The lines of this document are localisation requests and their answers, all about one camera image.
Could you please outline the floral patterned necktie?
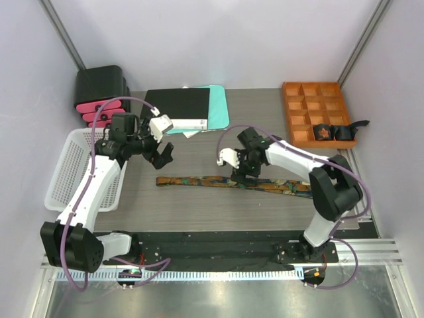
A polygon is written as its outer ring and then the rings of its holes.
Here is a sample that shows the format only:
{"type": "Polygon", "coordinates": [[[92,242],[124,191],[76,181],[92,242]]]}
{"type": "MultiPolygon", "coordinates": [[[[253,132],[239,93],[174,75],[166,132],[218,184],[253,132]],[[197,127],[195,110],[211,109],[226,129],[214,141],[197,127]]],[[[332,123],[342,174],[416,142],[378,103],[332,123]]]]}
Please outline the floral patterned necktie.
{"type": "Polygon", "coordinates": [[[297,180],[273,180],[273,179],[247,179],[247,184],[232,181],[230,177],[225,176],[203,176],[203,177],[166,177],[156,178],[156,185],[163,186],[201,186],[201,187],[219,187],[246,189],[252,191],[262,191],[282,195],[291,195],[313,199],[311,186],[308,182],[297,180]]]}

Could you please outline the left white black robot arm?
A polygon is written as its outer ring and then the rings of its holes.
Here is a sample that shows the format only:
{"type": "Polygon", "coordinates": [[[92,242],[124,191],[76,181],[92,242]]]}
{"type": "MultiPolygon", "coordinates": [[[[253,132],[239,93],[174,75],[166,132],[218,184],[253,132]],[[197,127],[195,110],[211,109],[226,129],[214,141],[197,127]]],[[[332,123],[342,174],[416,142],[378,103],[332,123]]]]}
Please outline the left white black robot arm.
{"type": "Polygon", "coordinates": [[[105,260],[119,256],[126,264],[140,259],[133,235],[115,231],[95,236],[95,220],[107,190],[132,156],[141,155],[157,170],[170,163],[172,143],[158,151],[173,127],[167,115],[140,120],[132,113],[115,113],[101,138],[92,144],[91,158],[79,186],[54,222],[45,222],[40,236],[49,264],[65,270],[94,273],[105,260]]]}

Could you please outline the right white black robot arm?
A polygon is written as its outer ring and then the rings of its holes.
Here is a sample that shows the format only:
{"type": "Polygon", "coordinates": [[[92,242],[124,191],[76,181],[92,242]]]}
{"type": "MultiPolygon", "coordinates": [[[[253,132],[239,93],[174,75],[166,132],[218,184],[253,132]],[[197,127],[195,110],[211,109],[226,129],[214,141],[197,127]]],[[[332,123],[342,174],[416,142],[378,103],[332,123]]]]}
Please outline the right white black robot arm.
{"type": "Polygon", "coordinates": [[[315,214],[299,238],[300,256],[312,262],[321,257],[338,224],[363,198],[359,181],[343,156],[316,156],[271,135],[264,138],[249,127],[238,136],[241,149],[223,148],[217,164],[233,167],[231,179],[246,185],[263,165],[289,170],[310,183],[315,214]]]}

